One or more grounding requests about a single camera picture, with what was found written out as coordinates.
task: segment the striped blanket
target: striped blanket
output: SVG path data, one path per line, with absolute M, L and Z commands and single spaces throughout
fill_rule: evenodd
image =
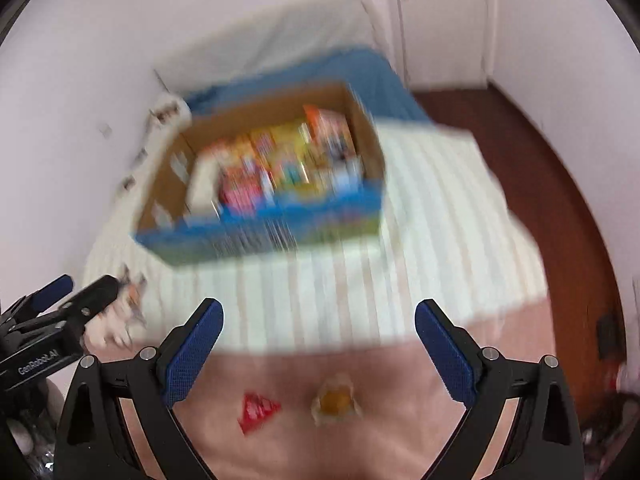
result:
M 165 139 L 115 204 L 84 284 L 124 266 L 145 283 L 134 331 L 158 343 L 205 297 L 225 308 L 216 350 L 269 354 L 396 344 L 415 338 L 415 305 L 434 298 L 457 325 L 545 298 L 535 242 L 508 211 L 472 135 L 443 126 L 377 121 L 387 168 L 378 238 L 171 268 L 130 236 Z M 104 317 L 88 335 L 103 333 Z

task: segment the wooden floor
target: wooden floor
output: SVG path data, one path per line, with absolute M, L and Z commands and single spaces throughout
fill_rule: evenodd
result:
M 420 92 L 437 122 L 470 130 L 509 208 L 536 239 L 546 269 L 558 358 L 580 420 L 594 412 L 620 357 L 600 361 L 596 322 L 620 297 L 602 238 L 564 166 L 497 89 Z

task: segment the pink bed sheet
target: pink bed sheet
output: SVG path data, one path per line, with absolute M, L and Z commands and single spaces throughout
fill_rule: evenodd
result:
M 480 346 L 495 346 L 508 358 L 536 362 L 555 350 L 546 300 L 466 328 Z M 109 351 L 98 357 L 128 356 Z M 312 399 L 338 372 L 352 379 L 363 416 L 318 428 Z M 247 436 L 237 421 L 245 391 L 282 404 L 281 412 Z M 146 473 L 164 478 L 132 403 L 122 402 Z M 513 400 L 505 406 L 476 478 L 494 468 L 515 407 Z M 424 347 L 412 340 L 326 355 L 213 353 L 174 412 L 220 480 L 415 480 L 437 457 L 464 408 L 450 399 Z

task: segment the red triangular package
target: red triangular package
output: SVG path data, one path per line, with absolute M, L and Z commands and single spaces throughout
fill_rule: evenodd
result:
M 238 419 L 242 433 L 247 434 L 249 431 L 256 430 L 280 409 L 279 402 L 258 394 L 245 393 L 242 402 L 242 417 Z

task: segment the open box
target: open box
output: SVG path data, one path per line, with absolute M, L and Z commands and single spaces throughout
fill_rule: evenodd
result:
M 223 137 L 295 121 L 305 116 L 303 105 L 334 110 L 347 117 L 364 168 L 358 190 L 250 218 L 185 221 L 190 174 L 201 150 Z M 134 237 L 175 266 L 375 235 L 380 227 L 384 181 L 385 161 L 378 136 L 351 91 L 342 83 L 298 87 L 226 108 L 195 121 L 178 134 L 150 186 Z

